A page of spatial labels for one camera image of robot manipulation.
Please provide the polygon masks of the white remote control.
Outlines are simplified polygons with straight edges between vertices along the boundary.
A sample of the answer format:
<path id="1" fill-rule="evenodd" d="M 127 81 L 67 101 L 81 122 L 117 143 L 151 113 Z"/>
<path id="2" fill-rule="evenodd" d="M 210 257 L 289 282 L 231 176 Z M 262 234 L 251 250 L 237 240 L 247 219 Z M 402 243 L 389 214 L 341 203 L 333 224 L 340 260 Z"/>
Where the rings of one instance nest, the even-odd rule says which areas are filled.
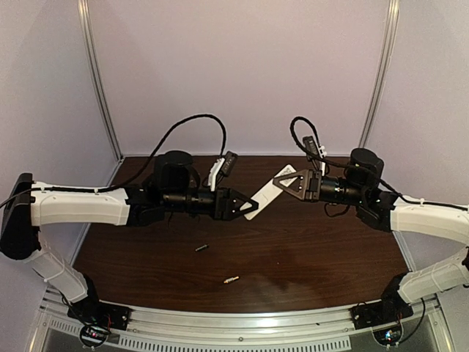
<path id="1" fill-rule="evenodd" d="M 283 169 L 281 169 L 276 175 L 273 176 L 263 187 L 258 190 L 251 197 L 251 200 L 258 203 L 258 208 L 256 210 L 250 211 L 245 214 L 244 217 L 246 220 L 250 221 L 259 215 L 270 203 L 276 200 L 282 193 L 283 190 L 278 186 L 273 184 L 273 179 L 276 177 L 283 177 L 292 173 L 295 173 L 297 170 L 290 164 L 287 164 Z"/>

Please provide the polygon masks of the green black AAA battery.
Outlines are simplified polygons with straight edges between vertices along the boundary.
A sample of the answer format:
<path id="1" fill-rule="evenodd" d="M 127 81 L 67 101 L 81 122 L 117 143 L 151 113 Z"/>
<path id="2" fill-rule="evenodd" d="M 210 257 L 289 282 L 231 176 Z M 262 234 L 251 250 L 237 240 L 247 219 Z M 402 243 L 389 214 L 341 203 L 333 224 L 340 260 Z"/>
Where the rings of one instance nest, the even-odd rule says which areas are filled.
<path id="1" fill-rule="evenodd" d="M 195 252 L 200 252 L 200 251 L 203 251 L 205 249 L 208 249 L 209 248 L 209 244 L 204 244 L 203 246 L 200 246 L 198 248 L 195 249 Z"/>

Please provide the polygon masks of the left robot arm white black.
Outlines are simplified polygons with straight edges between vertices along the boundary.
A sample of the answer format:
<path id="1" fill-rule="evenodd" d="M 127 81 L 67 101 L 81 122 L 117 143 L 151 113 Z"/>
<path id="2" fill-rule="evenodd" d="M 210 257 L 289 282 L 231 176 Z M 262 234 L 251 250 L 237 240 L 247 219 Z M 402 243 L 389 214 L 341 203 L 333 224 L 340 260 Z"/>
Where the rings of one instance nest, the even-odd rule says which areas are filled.
<path id="1" fill-rule="evenodd" d="M 212 166 L 207 187 L 201 186 L 193 157 L 173 150 L 155 159 L 152 174 L 140 186 L 73 188 L 35 182 L 23 173 L 10 198 L 2 204 L 1 253 L 30 263 L 48 284 L 74 306 L 99 303 L 92 280 L 76 271 L 50 246 L 41 243 L 41 226 L 62 223 L 97 223 L 145 227 L 162 221 L 167 213 L 207 215 L 231 221 L 257 210 L 258 202 L 232 188 L 219 187 L 236 161 L 227 153 Z"/>

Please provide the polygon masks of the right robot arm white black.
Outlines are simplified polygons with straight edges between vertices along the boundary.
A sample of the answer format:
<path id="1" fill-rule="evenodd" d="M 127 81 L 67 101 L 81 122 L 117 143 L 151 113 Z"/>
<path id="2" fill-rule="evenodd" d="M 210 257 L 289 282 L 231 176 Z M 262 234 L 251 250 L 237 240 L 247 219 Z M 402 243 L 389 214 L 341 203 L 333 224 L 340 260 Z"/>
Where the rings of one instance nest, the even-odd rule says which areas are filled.
<path id="1" fill-rule="evenodd" d="M 386 312 L 468 284 L 468 207 L 407 198 L 389 185 L 380 189 L 384 162 L 365 148 L 355 148 L 343 168 L 343 177 L 304 169 L 273 178 L 273 185 L 303 202 L 353 206 L 356 216 L 375 230 L 416 232 L 465 246 L 420 271 L 395 276 L 381 295 Z"/>

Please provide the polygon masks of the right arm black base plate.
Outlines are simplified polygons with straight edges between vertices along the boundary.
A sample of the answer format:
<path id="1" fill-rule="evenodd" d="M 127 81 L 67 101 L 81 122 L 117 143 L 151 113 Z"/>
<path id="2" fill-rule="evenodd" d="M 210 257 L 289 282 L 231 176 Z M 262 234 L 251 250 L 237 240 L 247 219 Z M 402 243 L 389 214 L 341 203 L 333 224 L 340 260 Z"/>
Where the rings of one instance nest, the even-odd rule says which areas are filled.
<path id="1" fill-rule="evenodd" d="M 409 305 L 396 308 L 391 302 L 359 303 L 349 309 L 355 330 L 397 323 L 413 315 Z"/>

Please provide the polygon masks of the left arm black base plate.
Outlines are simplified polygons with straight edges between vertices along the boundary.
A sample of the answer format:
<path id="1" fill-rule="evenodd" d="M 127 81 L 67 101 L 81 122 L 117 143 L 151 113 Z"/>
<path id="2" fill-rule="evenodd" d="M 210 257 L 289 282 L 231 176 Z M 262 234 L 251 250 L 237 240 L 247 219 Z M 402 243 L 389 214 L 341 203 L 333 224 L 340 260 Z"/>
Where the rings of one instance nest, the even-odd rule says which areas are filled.
<path id="1" fill-rule="evenodd" d="M 101 301 L 79 301 L 71 304 L 67 315 L 81 322 L 105 327 L 108 329 L 118 329 L 125 331 L 128 327 L 130 307 L 116 304 L 104 303 Z"/>

